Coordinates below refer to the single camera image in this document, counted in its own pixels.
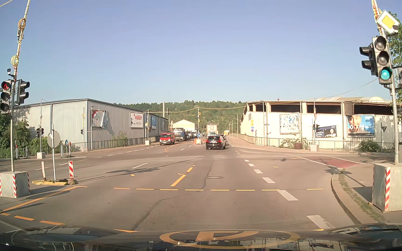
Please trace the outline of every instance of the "advertisement poster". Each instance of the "advertisement poster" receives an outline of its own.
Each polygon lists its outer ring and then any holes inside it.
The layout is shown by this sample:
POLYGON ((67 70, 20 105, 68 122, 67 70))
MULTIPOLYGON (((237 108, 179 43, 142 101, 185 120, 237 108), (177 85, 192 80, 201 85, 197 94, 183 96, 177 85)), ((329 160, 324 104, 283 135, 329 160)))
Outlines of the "advertisement poster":
POLYGON ((157 123, 156 123, 156 117, 155 116, 151 116, 151 128, 152 129, 156 129, 156 125, 157 125, 157 123))
POLYGON ((336 126, 320 126, 316 131, 316 138, 334 138, 337 137, 336 126))
POLYGON ((299 132, 298 113, 280 114, 280 134, 298 134, 299 132))
POLYGON ((106 111, 92 110, 92 127, 105 128, 106 111))
POLYGON ((143 128, 143 114, 142 113, 130 113, 131 116, 131 128, 143 128))
POLYGON ((375 116, 348 115, 347 137, 349 138, 375 137, 375 116))

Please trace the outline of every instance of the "blue sky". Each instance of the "blue sky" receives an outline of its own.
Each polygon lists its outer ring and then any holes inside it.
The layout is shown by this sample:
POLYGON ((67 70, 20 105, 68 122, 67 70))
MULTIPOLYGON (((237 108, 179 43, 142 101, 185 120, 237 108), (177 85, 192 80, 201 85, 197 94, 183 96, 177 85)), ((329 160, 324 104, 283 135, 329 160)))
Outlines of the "blue sky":
MULTIPOLYGON (((0 83, 26 3, 0 8, 0 83)), ((378 5, 402 21, 402 2, 378 5)), ((26 103, 313 99, 373 80, 359 47, 377 34, 370 0, 32 0, 18 78, 26 103)))

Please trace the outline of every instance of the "black car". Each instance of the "black car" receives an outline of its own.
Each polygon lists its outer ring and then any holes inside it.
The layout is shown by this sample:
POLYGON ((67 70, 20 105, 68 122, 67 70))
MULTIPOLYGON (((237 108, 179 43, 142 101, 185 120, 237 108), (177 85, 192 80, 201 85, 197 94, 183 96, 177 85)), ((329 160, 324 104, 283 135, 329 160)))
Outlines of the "black car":
POLYGON ((205 148, 206 150, 209 150, 210 148, 219 148, 223 150, 226 148, 226 140, 219 135, 209 136, 205 141, 205 148))

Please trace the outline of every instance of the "sidewalk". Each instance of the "sidewalk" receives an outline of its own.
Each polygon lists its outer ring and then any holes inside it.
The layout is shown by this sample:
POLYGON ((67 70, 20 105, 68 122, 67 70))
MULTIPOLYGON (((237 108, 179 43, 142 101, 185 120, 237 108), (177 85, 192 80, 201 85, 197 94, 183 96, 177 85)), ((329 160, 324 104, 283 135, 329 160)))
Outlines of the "sidewalk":
POLYGON ((402 223, 402 211, 383 213, 372 202, 373 166, 356 165, 332 177, 332 190, 355 224, 402 223))

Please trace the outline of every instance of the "road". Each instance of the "road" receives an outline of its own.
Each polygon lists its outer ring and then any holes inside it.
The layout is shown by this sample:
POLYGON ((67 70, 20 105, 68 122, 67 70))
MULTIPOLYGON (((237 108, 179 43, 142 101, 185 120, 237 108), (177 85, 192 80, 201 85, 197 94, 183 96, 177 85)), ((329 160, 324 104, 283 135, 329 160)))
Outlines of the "road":
MULTIPOLYGON (((0 197, 0 232, 42 225, 124 231, 199 229, 320 230, 353 225, 330 186, 332 169, 369 159, 340 153, 258 148, 228 137, 225 150, 192 141, 81 153, 77 185, 31 185, 31 195, 0 197)), ((68 159, 56 159, 57 178, 68 159)), ((47 178, 52 161, 45 160, 47 178)), ((0 162, 0 172, 10 163, 0 162)), ((16 161, 41 180, 41 161, 16 161)))

